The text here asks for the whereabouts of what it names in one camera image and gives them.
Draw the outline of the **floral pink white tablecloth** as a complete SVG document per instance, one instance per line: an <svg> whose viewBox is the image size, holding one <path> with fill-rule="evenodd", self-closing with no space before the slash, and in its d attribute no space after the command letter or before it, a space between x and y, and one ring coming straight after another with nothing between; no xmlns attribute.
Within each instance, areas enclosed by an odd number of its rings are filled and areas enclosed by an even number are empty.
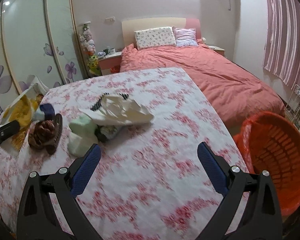
<svg viewBox="0 0 300 240"><path fill-rule="evenodd" d="M128 94L154 115L101 144L102 157L77 201L104 239L195 239L222 200L197 157L206 142L242 171L247 167L229 131L207 98L180 68L148 69L53 88L43 102L63 117L53 155L24 143L13 156L0 147L0 214L16 229L22 191L32 171L68 167L69 123L104 94Z"/></svg>

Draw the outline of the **light green sock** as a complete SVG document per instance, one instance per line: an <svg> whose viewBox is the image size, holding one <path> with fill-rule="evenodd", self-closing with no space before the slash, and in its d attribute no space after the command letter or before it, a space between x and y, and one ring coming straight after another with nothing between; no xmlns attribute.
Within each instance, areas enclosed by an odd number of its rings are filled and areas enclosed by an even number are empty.
<svg viewBox="0 0 300 240"><path fill-rule="evenodd" d="M69 123L68 151L74 157L82 157L93 144L98 144L95 135L97 125L87 115L82 114Z"/></svg>

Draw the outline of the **small orange bin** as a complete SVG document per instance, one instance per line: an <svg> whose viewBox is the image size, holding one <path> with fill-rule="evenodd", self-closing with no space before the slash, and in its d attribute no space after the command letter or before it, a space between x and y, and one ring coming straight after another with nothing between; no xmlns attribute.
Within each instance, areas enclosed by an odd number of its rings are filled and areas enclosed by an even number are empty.
<svg viewBox="0 0 300 240"><path fill-rule="evenodd" d="M120 72L120 66L114 66L110 69L111 74L119 73Z"/></svg>

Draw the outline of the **pink white nightstand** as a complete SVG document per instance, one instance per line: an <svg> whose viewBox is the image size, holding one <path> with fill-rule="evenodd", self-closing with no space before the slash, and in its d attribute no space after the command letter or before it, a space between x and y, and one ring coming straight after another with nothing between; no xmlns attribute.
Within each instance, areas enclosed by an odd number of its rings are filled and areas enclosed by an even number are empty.
<svg viewBox="0 0 300 240"><path fill-rule="evenodd" d="M110 69L114 66L120 66L122 60L121 52L116 52L113 55L106 55L98 61L102 75L111 74Z"/></svg>

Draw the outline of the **brown knit scrunchie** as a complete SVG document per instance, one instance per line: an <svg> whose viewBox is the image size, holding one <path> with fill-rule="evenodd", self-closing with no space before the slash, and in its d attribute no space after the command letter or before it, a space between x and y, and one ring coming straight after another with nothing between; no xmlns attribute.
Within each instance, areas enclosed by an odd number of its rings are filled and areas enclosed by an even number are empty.
<svg viewBox="0 0 300 240"><path fill-rule="evenodd" d="M56 127L52 120L40 121L30 130L28 143L32 148L41 150L55 137Z"/></svg>

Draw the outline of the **floral sliding wardrobe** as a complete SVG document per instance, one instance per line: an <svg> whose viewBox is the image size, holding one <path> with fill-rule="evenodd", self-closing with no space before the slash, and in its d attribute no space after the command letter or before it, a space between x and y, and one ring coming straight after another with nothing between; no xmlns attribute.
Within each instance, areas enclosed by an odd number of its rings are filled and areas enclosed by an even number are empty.
<svg viewBox="0 0 300 240"><path fill-rule="evenodd" d="M86 75L72 0L0 0L0 114L34 78L55 88Z"/></svg>

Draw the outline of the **yellow printed paper wrapper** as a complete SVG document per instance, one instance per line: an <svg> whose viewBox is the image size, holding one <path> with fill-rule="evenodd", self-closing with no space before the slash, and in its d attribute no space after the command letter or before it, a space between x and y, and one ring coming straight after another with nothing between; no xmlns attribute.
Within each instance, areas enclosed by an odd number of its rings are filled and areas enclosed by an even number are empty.
<svg viewBox="0 0 300 240"><path fill-rule="evenodd" d="M19 132L0 145L11 156L17 157L19 155L33 116L45 94L46 90L42 90L39 83L34 83L23 91L4 111L1 125L12 121L17 121L20 125Z"/></svg>

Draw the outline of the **far bedside table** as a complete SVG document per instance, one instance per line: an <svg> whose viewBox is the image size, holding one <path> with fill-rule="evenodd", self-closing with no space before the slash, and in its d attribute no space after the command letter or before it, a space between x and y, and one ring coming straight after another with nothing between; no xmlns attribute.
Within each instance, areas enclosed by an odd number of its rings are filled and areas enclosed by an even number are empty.
<svg viewBox="0 0 300 240"><path fill-rule="evenodd" d="M208 45L208 47L210 49L212 49L213 51L215 51L216 53L218 53L219 55L222 55L223 57L225 57L225 50L218 47L218 46L213 46L213 45Z"/></svg>

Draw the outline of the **blue floral tube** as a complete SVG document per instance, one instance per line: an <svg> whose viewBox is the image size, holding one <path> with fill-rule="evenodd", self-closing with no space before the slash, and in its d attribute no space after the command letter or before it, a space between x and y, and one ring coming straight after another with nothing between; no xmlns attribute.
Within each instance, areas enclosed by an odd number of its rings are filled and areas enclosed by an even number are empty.
<svg viewBox="0 0 300 240"><path fill-rule="evenodd" d="M106 142L113 139L121 130L121 126L97 126L95 129L94 135L100 142Z"/></svg>

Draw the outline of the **pink striped pillow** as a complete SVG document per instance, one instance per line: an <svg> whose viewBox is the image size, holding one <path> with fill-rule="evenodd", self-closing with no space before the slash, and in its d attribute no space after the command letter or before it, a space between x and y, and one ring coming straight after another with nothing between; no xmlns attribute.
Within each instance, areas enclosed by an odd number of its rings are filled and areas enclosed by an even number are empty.
<svg viewBox="0 0 300 240"><path fill-rule="evenodd" d="M173 33L175 36L176 46L198 46L195 28L185 29L173 27Z"/></svg>

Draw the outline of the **white plastic bag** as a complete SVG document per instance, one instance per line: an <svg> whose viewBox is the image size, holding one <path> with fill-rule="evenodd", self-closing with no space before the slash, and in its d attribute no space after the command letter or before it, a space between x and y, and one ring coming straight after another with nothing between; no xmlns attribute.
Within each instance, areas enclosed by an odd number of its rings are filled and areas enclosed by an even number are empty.
<svg viewBox="0 0 300 240"><path fill-rule="evenodd" d="M102 107L97 111L80 108L98 126L129 126L151 122L154 115L144 106L138 104L130 97L124 100L116 94L106 95L102 101Z"/></svg>

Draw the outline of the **pink striped curtain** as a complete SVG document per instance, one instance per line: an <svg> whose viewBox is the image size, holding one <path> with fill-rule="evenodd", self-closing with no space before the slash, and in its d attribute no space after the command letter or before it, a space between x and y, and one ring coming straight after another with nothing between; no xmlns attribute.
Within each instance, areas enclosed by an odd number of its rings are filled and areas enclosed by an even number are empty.
<svg viewBox="0 0 300 240"><path fill-rule="evenodd" d="M300 3L267 0L263 68L288 86L300 85Z"/></svg>

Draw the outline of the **white mug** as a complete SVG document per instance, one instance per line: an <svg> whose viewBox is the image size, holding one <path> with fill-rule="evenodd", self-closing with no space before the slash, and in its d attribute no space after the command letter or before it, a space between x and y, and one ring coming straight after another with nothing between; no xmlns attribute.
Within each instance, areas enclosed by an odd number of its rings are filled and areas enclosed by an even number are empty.
<svg viewBox="0 0 300 240"><path fill-rule="evenodd" d="M110 55L113 55L113 54L115 54L115 53L116 53L116 49L115 49L115 48L109 49L109 54L110 54Z"/></svg>

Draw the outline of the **black dotted mat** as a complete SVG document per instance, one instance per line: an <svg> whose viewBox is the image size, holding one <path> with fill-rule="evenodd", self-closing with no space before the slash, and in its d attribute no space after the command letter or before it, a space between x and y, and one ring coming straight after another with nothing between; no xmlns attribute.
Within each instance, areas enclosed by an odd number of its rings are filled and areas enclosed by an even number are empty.
<svg viewBox="0 0 300 240"><path fill-rule="evenodd" d="M90 107L90 110L91 110L91 111L97 111L100 107L102 107L101 101L102 101L102 99L103 99L106 95L110 95L110 94L109 94L109 93L103 93L103 94L100 96L99 100L96 101L96 103ZM125 94L125 93L119 93L119 94L116 94L116 95L121 96L124 100L127 100L127 99L129 98L129 94Z"/></svg>

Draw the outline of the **orange plastic laundry basket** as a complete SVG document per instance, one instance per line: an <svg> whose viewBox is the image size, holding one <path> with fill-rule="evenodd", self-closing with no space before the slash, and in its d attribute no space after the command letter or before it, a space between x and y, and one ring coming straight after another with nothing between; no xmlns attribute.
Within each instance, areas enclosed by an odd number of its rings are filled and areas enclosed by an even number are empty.
<svg viewBox="0 0 300 240"><path fill-rule="evenodd" d="M300 206L300 133L284 117L260 112L247 118L234 141L250 173L270 173L281 214Z"/></svg>

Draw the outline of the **floral white pillow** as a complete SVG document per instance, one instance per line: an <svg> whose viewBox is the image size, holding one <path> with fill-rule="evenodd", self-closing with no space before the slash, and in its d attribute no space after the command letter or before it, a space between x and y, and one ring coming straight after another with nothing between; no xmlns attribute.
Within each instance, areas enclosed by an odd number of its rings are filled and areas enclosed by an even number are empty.
<svg viewBox="0 0 300 240"><path fill-rule="evenodd" d="M134 32L138 50L176 46L176 40L172 27L158 27Z"/></svg>

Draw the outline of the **hanging plush toy stack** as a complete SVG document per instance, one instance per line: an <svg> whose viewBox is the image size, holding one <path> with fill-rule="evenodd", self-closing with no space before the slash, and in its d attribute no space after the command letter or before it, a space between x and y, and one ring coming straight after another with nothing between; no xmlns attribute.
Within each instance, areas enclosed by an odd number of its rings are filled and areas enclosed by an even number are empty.
<svg viewBox="0 0 300 240"><path fill-rule="evenodd" d="M90 22L86 22L80 25L79 40L88 74L91 77L97 77L102 75L102 71L98 63L95 41L93 40L89 24Z"/></svg>

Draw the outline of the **coral pink duvet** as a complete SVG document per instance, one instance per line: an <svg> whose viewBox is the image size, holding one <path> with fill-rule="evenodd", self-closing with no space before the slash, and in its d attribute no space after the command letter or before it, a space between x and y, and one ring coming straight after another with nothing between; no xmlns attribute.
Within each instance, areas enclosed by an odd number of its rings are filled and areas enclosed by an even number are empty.
<svg viewBox="0 0 300 240"><path fill-rule="evenodd" d="M142 50L130 44L122 51L121 72L170 67L185 70L227 128L262 111L285 114L283 101L272 88L205 44Z"/></svg>

